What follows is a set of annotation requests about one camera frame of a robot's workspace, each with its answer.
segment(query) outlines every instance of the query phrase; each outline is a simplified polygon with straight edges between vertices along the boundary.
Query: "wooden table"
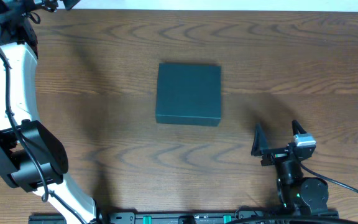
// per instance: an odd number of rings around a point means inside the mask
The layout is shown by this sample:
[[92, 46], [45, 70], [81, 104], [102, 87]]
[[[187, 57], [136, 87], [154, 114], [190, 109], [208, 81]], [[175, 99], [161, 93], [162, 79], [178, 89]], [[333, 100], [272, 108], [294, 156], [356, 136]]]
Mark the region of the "wooden table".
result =
[[[37, 102], [70, 172], [107, 209], [235, 210], [278, 204], [274, 167], [251, 157], [254, 125], [272, 146], [298, 119], [318, 146], [305, 164], [358, 188], [358, 13], [38, 12]], [[160, 62], [223, 68], [217, 128], [156, 124]], [[358, 195], [329, 185], [358, 221]], [[0, 178], [0, 223], [54, 213]]]

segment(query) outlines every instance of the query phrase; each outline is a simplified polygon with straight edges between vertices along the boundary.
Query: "dark green box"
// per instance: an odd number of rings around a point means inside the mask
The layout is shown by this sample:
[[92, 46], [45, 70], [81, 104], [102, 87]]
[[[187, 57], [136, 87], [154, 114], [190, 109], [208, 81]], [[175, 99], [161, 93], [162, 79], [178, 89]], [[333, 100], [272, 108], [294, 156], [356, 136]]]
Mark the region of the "dark green box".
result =
[[220, 66], [160, 64], [155, 107], [158, 123], [217, 126], [221, 114]]

